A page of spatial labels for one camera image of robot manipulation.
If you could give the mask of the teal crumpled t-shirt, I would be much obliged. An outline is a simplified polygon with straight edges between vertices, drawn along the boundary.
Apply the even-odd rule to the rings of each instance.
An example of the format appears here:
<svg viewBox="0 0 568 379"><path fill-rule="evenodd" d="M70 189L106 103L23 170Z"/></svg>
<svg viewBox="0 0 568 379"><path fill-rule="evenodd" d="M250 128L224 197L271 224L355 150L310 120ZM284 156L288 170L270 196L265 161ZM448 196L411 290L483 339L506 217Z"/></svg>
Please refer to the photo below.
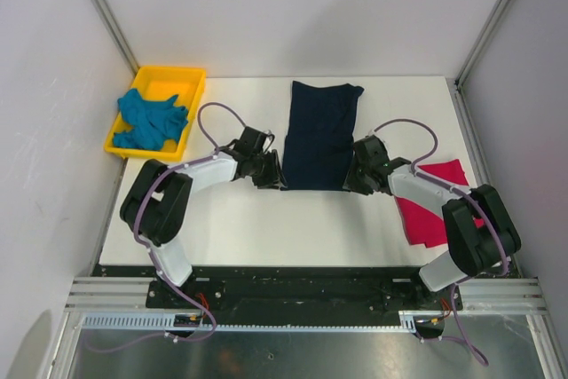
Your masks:
<svg viewBox="0 0 568 379"><path fill-rule="evenodd" d="M117 104L129 130L115 131L113 145L123 149L161 151L168 140L178 143L186 125L189 110L176 106L178 95L163 101L142 98L138 89L128 90Z"/></svg>

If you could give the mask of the right aluminium frame post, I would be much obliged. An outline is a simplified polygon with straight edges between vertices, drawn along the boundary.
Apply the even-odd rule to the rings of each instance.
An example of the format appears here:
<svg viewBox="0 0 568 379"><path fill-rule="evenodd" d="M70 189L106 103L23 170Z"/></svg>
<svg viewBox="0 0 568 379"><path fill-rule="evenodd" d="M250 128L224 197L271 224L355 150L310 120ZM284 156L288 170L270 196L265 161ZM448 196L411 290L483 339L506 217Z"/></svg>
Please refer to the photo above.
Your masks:
<svg viewBox="0 0 568 379"><path fill-rule="evenodd" d="M486 49L496 35L502 21L505 19L514 2L515 0L496 0L485 20L484 26L454 79L454 84L459 91L465 86L477 63L482 59Z"/></svg>

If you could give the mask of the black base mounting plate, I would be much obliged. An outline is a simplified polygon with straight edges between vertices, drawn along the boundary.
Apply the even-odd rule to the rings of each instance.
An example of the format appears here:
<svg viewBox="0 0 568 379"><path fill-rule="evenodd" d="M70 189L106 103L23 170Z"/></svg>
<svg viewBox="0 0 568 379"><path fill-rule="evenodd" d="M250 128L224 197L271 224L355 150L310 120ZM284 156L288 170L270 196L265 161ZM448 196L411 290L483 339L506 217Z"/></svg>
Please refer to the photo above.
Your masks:
<svg viewBox="0 0 568 379"><path fill-rule="evenodd" d="M449 308L461 301L448 288L432 292L419 281L416 267L267 267L196 266L190 278L172 287L156 278L147 292L148 307L181 308L188 299L221 311L245 301L278 303L376 304L386 311Z"/></svg>

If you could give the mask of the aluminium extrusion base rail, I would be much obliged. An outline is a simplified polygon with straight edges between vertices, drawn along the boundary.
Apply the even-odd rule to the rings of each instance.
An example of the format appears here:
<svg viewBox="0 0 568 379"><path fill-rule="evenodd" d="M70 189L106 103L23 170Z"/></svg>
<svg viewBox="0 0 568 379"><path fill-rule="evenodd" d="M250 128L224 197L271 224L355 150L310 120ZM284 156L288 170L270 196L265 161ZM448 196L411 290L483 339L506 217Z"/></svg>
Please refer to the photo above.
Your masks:
<svg viewBox="0 0 568 379"><path fill-rule="evenodd" d="M472 279L459 286L465 312L533 315L548 311L537 279Z"/></svg>

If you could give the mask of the left aluminium frame post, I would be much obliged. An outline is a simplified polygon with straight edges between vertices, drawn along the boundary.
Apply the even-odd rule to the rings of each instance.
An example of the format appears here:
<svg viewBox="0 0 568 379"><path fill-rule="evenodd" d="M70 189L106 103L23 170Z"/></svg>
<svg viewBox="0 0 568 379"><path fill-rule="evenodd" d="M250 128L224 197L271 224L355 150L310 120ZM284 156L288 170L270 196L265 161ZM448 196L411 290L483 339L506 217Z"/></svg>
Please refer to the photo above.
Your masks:
<svg viewBox="0 0 568 379"><path fill-rule="evenodd" d="M135 76L140 69L140 65L110 3L108 0L91 0L91 2L125 65L132 75Z"/></svg>

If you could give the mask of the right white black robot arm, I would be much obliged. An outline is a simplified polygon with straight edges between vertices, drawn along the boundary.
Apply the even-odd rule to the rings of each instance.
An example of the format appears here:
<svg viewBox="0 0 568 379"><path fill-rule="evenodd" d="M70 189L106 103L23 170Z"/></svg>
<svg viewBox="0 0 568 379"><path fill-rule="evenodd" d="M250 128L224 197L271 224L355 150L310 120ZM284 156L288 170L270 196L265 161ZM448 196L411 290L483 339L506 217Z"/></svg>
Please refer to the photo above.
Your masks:
<svg viewBox="0 0 568 379"><path fill-rule="evenodd" d="M407 159L392 160L376 136L354 143L344 187L352 193L385 193L411 201L443 221L447 251L424 265L420 280L409 287L410 300L420 309L437 303L442 289L493 268L500 267L506 275L509 257L520 250L518 232L493 186L459 186Z"/></svg>

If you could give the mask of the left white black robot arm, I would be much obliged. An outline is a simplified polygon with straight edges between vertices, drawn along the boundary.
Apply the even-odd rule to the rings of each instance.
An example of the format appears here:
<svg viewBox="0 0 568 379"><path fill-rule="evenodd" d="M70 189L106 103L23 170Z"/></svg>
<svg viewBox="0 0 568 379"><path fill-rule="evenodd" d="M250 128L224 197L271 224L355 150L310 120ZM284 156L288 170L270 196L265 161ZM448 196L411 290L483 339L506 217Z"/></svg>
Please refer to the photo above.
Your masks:
<svg viewBox="0 0 568 379"><path fill-rule="evenodd" d="M158 276L168 282L164 295L176 307L190 305L196 287L192 263L178 233L190 197L212 186L250 178L258 189L287 185L274 135L246 126L241 136L202 158L175 165L144 163L119 210L135 241L146 248Z"/></svg>

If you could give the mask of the magenta t-shirt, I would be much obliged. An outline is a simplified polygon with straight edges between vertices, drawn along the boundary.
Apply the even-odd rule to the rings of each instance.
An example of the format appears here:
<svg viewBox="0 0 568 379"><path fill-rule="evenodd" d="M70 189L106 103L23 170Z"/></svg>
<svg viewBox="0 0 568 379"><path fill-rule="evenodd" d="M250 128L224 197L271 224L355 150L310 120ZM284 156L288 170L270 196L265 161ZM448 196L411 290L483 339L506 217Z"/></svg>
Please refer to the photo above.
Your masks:
<svg viewBox="0 0 568 379"><path fill-rule="evenodd" d="M458 159L448 162L423 164L420 169L437 178L456 185L469 184L462 164ZM427 249L447 244L443 219L418 204L404 198L395 198L408 243L423 245Z"/></svg>

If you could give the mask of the navy blue t-shirt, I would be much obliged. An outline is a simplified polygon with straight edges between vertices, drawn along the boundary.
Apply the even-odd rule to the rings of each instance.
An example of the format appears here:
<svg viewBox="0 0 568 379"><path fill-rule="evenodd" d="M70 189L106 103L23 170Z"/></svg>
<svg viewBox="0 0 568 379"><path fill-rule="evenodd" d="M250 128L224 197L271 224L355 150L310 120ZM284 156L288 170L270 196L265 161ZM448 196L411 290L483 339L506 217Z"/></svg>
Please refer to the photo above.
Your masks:
<svg viewBox="0 0 568 379"><path fill-rule="evenodd" d="M343 190L364 91L349 83L314 87L292 82L282 159L288 191Z"/></svg>

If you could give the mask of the aluminium frame post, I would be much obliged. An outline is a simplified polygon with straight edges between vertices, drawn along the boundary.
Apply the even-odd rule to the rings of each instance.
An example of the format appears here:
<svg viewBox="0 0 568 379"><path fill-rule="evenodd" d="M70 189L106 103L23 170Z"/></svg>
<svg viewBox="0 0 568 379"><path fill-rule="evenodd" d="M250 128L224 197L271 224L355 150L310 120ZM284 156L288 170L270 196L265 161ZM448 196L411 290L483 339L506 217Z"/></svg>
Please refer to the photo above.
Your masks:
<svg viewBox="0 0 568 379"><path fill-rule="evenodd" d="M91 2L125 65L132 75L135 76L140 69L140 65L110 3L108 0L91 0Z"/></svg>
<svg viewBox="0 0 568 379"><path fill-rule="evenodd" d="M486 49L496 35L502 21L505 19L514 2L515 0L496 0L485 20L484 26L454 79L454 84L459 91L465 86L477 63L482 59Z"/></svg>

